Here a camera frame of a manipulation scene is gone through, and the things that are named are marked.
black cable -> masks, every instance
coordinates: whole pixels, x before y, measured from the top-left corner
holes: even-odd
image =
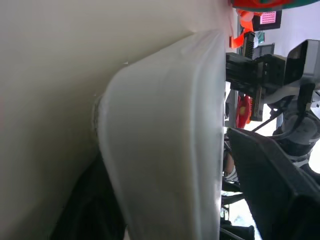
[[[226,141],[224,141],[224,148],[228,153],[231,154],[231,147],[228,145],[228,143]]]
[[[272,120],[274,120],[277,117],[279,117],[284,112],[284,110],[288,107],[288,105],[291,103],[293,98],[294,98],[294,95],[289,96],[287,98],[287,100],[285,101],[284,105],[280,109],[278,109],[278,111],[276,112],[275,115],[272,115],[267,121],[261,123],[259,126],[257,126],[255,129],[253,129],[251,132],[255,132],[255,131],[261,129],[262,127],[264,127],[265,125],[270,123]]]
[[[231,195],[231,196],[221,196],[221,206],[234,204],[245,198],[243,193]]]
[[[307,115],[306,112],[302,113],[301,115],[299,115],[297,117],[297,119],[295,120],[295,123],[293,125],[293,127],[289,130],[289,131],[286,131],[282,134],[279,134],[279,135],[273,135],[273,136],[269,136],[269,138],[273,139],[273,140],[282,140],[282,139],[285,139],[287,137],[289,137],[291,134],[294,133],[294,131],[300,127],[301,123],[303,122],[305,116]]]
[[[275,115],[272,115],[267,121],[261,123],[259,126],[257,126],[255,129],[253,129],[251,132],[255,132],[257,130],[259,130],[260,128],[264,127],[265,125],[267,125],[268,123],[270,123],[272,120],[276,119],[277,117],[279,117],[281,114],[283,113],[283,111],[281,111],[280,109],[276,112]]]

black plastic part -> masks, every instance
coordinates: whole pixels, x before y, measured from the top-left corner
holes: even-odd
[[[234,233],[220,227],[220,240],[245,240],[242,237],[235,235]]]
[[[221,224],[221,228],[239,236],[244,240],[255,240],[255,228],[254,226],[232,226]]]
[[[272,135],[270,136],[271,139],[277,141],[277,142],[281,142],[282,140],[286,140],[289,136],[291,136],[297,128],[300,127],[301,123],[303,122],[305,116],[307,116],[307,113],[302,113],[300,115],[298,115],[293,127],[289,130],[289,131],[285,131],[284,133],[280,134],[280,135]]]
[[[258,86],[272,93],[284,85],[286,61],[266,54],[254,60],[236,53],[226,54],[226,81],[230,88],[255,98]]]
[[[298,111],[304,113],[305,111],[310,111],[310,106],[312,103],[312,96],[314,94],[316,85],[314,83],[304,84],[300,87],[298,96]]]
[[[308,40],[292,49],[287,57],[284,84],[299,82],[303,76],[308,50]]]
[[[126,224],[101,155],[76,183],[51,240],[123,240]]]
[[[244,198],[245,196],[243,195],[243,193],[232,195],[232,196],[221,196],[221,205],[224,206],[224,205],[234,204]]]
[[[282,129],[279,128],[273,133],[274,135],[282,135]],[[280,139],[276,141],[287,154],[291,156],[302,156],[308,154],[312,148],[315,146],[316,142],[312,142],[309,145],[301,145],[299,143],[295,143],[290,139]]]
[[[261,17],[258,15],[255,15],[253,16],[253,19],[252,19],[253,30],[257,32],[257,31],[279,29],[281,27],[281,18],[282,18],[282,10],[278,10],[276,11],[275,22],[261,24]]]
[[[244,43],[242,47],[242,56],[252,59],[254,56],[255,33],[253,31],[244,34]]]
[[[243,129],[229,129],[227,135],[241,190],[262,239],[319,239],[316,182],[272,139]]]
[[[227,119],[229,118],[229,112],[230,112],[230,107],[229,107],[230,103],[226,102],[225,103],[225,110],[224,110],[224,118]]]
[[[231,222],[220,217],[220,225],[231,225]]]
[[[234,193],[240,193],[240,185],[239,183],[231,183],[227,181],[224,177],[222,178],[222,190],[225,192],[234,192]]]
[[[266,89],[261,87],[260,85],[257,86],[255,91],[255,96],[252,100],[252,109],[251,109],[251,121],[258,121],[262,122],[263,120],[263,112],[264,112],[264,103],[262,99],[265,96]]]

white surface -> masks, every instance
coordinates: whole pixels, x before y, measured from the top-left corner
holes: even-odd
[[[0,2],[0,239],[47,239],[97,148],[95,98],[131,64],[200,30],[227,0]]]
[[[102,97],[99,146],[132,240],[219,238],[225,58],[223,34],[199,32]]]
[[[281,27],[265,31],[265,43],[274,46],[274,54],[286,57],[306,39],[320,40],[320,2],[282,11]]]
[[[249,124],[245,125],[244,129],[251,131],[258,127],[260,124],[263,122],[267,121],[270,118],[270,111],[271,108],[267,105],[263,105],[263,115],[262,115],[262,121],[251,121]],[[256,132],[262,136],[272,136],[274,131],[276,130],[276,125],[277,125],[277,119],[272,120],[269,122],[267,125],[264,127],[260,128]]]

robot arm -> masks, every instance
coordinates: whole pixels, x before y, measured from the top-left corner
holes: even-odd
[[[234,53],[226,60],[231,89],[253,98],[252,121],[262,121],[265,103],[283,114],[273,136],[227,133],[240,189],[263,240],[317,239],[320,174],[311,170],[308,156],[320,139],[320,41],[306,40],[286,61]]]

white plastic panel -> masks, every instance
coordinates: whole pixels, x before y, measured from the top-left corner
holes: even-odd
[[[100,149],[132,240],[219,239],[224,36],[196,33],[122,69]]]

